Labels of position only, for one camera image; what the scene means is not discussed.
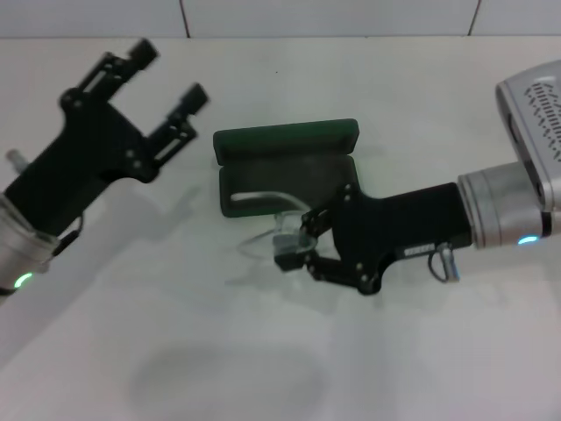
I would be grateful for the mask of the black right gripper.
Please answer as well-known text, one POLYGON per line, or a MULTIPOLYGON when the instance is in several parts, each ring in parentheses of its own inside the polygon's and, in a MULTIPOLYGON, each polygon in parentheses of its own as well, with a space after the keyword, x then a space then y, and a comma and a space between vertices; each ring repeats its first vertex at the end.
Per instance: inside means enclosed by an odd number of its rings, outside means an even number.
POLYGON ((274 251, 282 272, 305 269, 316 281, 380 292, 382 277, 398 260, 430 255, 440 245, 472 244, 472 228, 456 183, 397 196, 373 198, 352 186, 326 209, 285 210, 274 216, 274 251), (330 230, 340 259, 320 255, 319 238, 330 230))

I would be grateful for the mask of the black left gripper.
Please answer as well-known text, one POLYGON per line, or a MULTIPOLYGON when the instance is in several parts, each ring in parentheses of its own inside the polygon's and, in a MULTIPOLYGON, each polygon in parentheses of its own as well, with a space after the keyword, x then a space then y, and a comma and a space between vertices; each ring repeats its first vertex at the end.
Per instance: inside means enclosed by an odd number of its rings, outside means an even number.
POLYGON ((199 83, 147 138, 107 102, 159 57, 148 39, 127 54, 105 53, 77 89, 64 92, 60 134, 4 192, 32 228, 61 235, 113 182, 152 182, 156 161, 170 161, 197 137, 188 119, 209 101, 199 83))

